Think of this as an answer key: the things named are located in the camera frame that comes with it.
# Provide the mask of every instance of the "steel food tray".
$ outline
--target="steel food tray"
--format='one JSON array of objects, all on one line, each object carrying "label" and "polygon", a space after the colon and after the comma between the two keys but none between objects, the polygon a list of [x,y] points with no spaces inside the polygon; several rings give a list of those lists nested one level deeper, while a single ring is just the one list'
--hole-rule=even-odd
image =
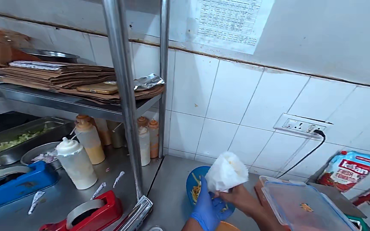
[{"label": "steel food tray", "polygon": [[41,131],[45,126],[53,129],[13,147],[0,151],[0,165],[8,165],[17,162],[27,151],[38,147],[39,145],[60,141],[62,137],[69,135],[71,130],[74,128],[74,123],[73,121],[60,118],[40,118],[0,132],[0,143],[15,140],[18,136],[27,132],[34,133]]}]

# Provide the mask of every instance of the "electrical outlet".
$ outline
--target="electrical outlet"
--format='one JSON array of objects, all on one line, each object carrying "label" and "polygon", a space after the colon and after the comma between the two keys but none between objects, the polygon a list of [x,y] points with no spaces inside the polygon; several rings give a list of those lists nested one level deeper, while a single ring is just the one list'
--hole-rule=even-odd
[{"label": "electrical outlet", "polygon": [[286,129],[292,129],[294,131],[306,132],[306,133],[313,132],[316,129],[323,131],[326,128],[325,126],[321,126],[321,125],[317,125],[313,123],[307,123],[307,122],[300,121],[300,120],[293,120],[293,119],[287,119],[285,124],[282,127]]},{"label": "electrical outlet", "polygon": [[295,133],[296,136],[304,138],[320,139],[321,136],[313,131],[321,130],[326,133],[330,126],[332,126],[331,123],[283,113],[273,128],[279,129],[284,134],[292,135]]}]

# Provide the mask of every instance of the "black power cord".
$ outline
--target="black power cord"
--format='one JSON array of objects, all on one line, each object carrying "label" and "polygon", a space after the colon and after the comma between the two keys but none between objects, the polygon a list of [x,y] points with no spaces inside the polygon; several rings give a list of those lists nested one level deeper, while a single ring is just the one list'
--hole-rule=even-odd
[{"label": "black power cord", "polygon": [[292,166],[290,169],[288,169],[286,172],[284,172],[282,175],[280,175],[280,176],[278,176],[278,177],[276,177],[277,179],[279,178],[279,177],[281,177],[281,176],[283,176],[283,175],[285,175],[287,172],[289,172],[289,171],[291,171],[293,168],[295,168],[299,163],[301,163],[302,162],[302,160],[305,160],[305,158],[307,158],[309,155],[311,155],[315,150],[317,150],[324,142],[325,142],[325,139],[326,139],[326,136],[325,136],[325,134],[324,134],[324,132],[323,131],[321,131],[321,130],[314,130],[314,133],[316,133],[316,134],[319,134],[319,135],[321,135],[322,137],[323,137],[323,140],[322,140],[322,142],[318,145],[318,146],[316,146],[316,148],[314,148],[312,151],[310,151],[308,154],[306,154],[306,156],[304,156],[300,161],[298,161],[294,166]]}]

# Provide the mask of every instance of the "steel countertop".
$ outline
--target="steel countertop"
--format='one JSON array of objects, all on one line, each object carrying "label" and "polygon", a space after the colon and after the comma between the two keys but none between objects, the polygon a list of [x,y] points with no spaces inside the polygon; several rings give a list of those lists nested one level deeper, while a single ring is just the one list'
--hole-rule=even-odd
[{"label": "steel countertop", "polygon": [[[153,211],[145,219],[141,231],[148,231],[154,226],[164,231],[179,231],[185,225],[192,212],[191,204],[186,194],[185,183],[189,173],[196,167],[210,164],[166,155],[158,171],[157,177],[148,194],[154,203]],[[249,181],[244,183],[252,196],[256,193],[254,186],[259,175],[249,174]],[[235,212],[226,222],[233,224],[241,231],[259,231],[259,227],[252,218],[235,209]]]},{"label": "steel countertop", "polygon": [[[0,230],[36,231],[44,224],[60,222],[75,207],[89,201],[102,182],[106,182],[106,187],[101,190],[100,194],[112,190],[116,197],[121,199],[124,214],[117,222],[122,221],[136,204],[135,181],[127,155],[128,150],[126,148],[115,149],[110,146],[105,147],[104,150],[105,160],[93,166],[98,177],[94,186],[85,190],[77,190],[65,170],[59,169],[59,181],[42,190],[45,194],[31,215],[27,213],[34,194],[0,207]],[[150,189],[160,163],[161,160],[156,158],[152,159],[149,165],[142,167],[145,193]],[[124,176],[121,177],[116,187],[112,188],[121,171],[125,171]]]}]

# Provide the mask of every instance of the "white wall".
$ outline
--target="white wall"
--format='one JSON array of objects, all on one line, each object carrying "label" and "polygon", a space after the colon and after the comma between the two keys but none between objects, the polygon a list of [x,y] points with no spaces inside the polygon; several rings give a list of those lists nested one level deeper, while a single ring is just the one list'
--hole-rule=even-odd
[{"label": "white wall", "polygon": [[[0,18],[2,26],[37,37],[36,48],[48,46],[78,54],[86,62],[112,66],[106,37],[7,18]],[[138,43],[130,47],[135,77],[159,73],[157,47]],[[286,179],[307,180],[338,150],[370,154],[370,87],[172,49],[168,66],[164,147],[170,155],[212,163],[230,150],[250,172],[278,176],[320,142],[275,130],[282,113],[333,123],[326,143]],[[157,117],[158,105],[154,107],[145,115]],[[74,116],[26,104],[15,110]],[[351,198],[368,188],[370,177],[346,195]]]},{"label": "white wall", "polygon": [[[131,37],[158,42],[159,2],[127,0]],[[0,0],[0,13],[106,34],[101,0]],[[190,0],[171,0],[173,46],[370,84],[370,1],[275,0],[254,55],[187,39]]]}]

